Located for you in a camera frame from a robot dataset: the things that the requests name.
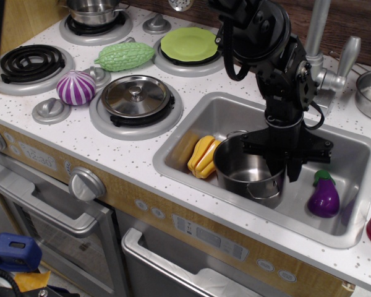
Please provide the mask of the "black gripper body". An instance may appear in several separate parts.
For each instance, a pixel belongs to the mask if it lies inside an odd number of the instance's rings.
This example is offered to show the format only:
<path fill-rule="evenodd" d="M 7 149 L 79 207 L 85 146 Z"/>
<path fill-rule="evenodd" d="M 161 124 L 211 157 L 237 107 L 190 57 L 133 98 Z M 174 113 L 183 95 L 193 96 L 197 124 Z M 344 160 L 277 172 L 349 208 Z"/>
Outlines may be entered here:
<path fill-rule="evenodd" d="M 294 126 L 269 125 L 266 129 L 240 136 L 243 151 L 266 160 L 300 160 L 329 163 L 333 143 L 316 136 L 303 122 Z"/>

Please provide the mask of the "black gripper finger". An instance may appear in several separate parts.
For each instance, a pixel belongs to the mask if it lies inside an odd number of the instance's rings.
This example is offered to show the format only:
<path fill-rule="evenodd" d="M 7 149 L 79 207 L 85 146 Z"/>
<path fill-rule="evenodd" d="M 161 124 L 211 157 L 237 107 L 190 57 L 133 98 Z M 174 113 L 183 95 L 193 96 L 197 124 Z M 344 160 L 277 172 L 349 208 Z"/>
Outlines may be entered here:
<path fill-rule="evenodd" d="M 283 158 L 280 158 L 276 155 L 268 154 L 264 156 L 264 159 L 266 161 L 271 176 L 284 173 L 286 168 L 286 162 Z"/>
<path fill-rule="evenodd" d="M 293 183 L 298 180 L 304 160 L 302 158 L 290 158 L 286 163 L 286 172 L 289 182 Z"/>

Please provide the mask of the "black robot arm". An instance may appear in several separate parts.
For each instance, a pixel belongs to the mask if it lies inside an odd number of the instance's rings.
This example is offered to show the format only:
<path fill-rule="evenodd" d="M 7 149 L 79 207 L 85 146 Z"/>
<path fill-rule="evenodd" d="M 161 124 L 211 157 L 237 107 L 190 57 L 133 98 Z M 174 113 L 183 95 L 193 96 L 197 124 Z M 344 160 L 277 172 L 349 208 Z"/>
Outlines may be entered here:
<path fill-rule="evenodd" d="M 216 36 L 229 78 L 243 80 L 253 72 L 266 102 L 267 128 L 240 136 L 244 153 L 262 156 L 271 173 L 284 168 L 297 181 L 308 161 L 329 163 L 333 143 L 313 134 L 325 118 L 307 126 L 304 113 L 320 111 L 314 102 L 320 84 L 299 38 L 291 32 L 287 12 L 273 1 L 208 1 L 219 15 Z"/>

